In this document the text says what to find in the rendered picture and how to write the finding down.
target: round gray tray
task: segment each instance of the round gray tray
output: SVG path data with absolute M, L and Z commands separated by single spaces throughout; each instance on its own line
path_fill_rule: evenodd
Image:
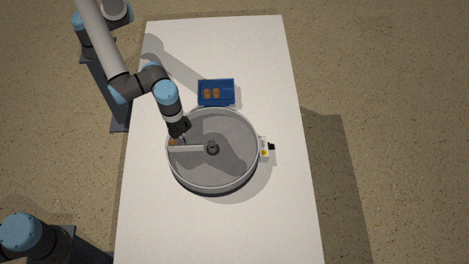
M 249 121 L 227 107 L 208 107 L 187 114 L 192 128 L 184 135 L 185 146 L 168 146 L 167 158 L 176 180 L 201 196 L 224 196 L 242 186 L 259 162 L 260 139 Z M 207 143 L 220 151 L 209 155 Z

